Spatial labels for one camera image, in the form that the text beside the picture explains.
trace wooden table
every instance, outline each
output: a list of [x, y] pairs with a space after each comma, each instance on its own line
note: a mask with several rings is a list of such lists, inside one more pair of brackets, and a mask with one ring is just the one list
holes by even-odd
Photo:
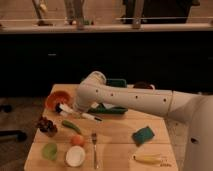
[[[52, 92], [65, 90], [71, 96], [75, 96], [77, 85], [56, 84]], [[168, 136], [165, 122], [162, 118], [145, 113], [128, 110], [125, 114], [97, 114], [103, 119], [102, 123], [87, 119], [78, 119], [69, 115], [60, 116], [54, 112], [44, 109], [43, 116], [52, 120], [58, 128], [57, 134], [50, 138], [37, 130], [34, 142], [31, 146], [28, 158], [25, 163], [26, 171], [91, 171], [93, 169], [93, 146], [91, 132], [96, 131], [98, 135], [98, 162], [99, 171], [177, 171], [177, 164]], [[86, 160], [78, 168], [69, 167], [65, 161], [66, 151], [71, 147], [70, 138], [75, 132], [61, 125], [61, 121], [67, 119], [80, 127], [86, 138], [85, 151]], [[140, 128], [149, 126], [155, 136], [140, 147], [134, 144], [131, 138], [132, 133]], [[55, 161], [42, 157], [41, 149], [49, 142], [57, 143], [58, 154]], [[170, 167], [160, 165], [147, 165], [136, 162], [134, 154], [162, 154], [166, 156]]]

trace utensil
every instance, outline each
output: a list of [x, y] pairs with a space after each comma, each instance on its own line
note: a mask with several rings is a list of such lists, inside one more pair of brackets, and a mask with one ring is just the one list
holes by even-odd
[[91, 134], [92, 143], [93, 143], [93, 150], [94, 150], [94, 169], [98, 169], [98, 161], [97, 161], [97, 134], [93, 132]]

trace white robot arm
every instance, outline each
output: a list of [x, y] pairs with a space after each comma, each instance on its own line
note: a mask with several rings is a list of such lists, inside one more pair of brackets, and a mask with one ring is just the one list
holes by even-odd
[[92, 72], [77, 88], [73, 109], [87, 112], [93, 102], [109, 103], [189, 124], [184, 171], [213, 170], [213, 96], [106, 86], [105, 76]]

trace food item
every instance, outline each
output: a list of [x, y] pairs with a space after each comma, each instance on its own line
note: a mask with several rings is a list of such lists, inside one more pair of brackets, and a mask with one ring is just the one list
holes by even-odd
[[76, 135], [73, 135], [71, 137], [71, 144], [72, 145], [79, 145], [79, 146], [84, 146], [85, 144], [85, 139], [82, 135], [80, 134], [76, 134]]
[[48, 136], [54, 136], [58, 129], [51, 120], [48, 120], [46, 117], [40, 117], [36, 127], [40, 129], [41, 132], [46, 133]]
[[55, 143], [48, 143], [42, 149], [42, 156], [49, 160], [55, 160], [57, 151], [57, 145]]
[[156, 155], [134, 155], [134, 160], [145, 164], [159, 164], [162, 163], [162, 157], [159, 154]]
[[63, 120], [63, 121], [61, 122], [61, 124], [62, 124], [63, 126], [65, 126], [65, 127], [74, 129], [78, 134], [82, 134], [80, 128], [78, 128], [75, 124], [73, 124], [73, 123], [70, 122], [70, 121]]
[[72, 146], [66, 154], [66, 163], [71, 167], [78, 167], [85, 160], [85, 150], [80, 146]]

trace yellow banana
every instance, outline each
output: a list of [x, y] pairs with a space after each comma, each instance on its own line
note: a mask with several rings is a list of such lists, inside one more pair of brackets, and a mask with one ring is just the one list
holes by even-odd
[[162, 157], [159, 154], [156, 155], [134, 155], [134, 160], [145, 164], [160, 164]]

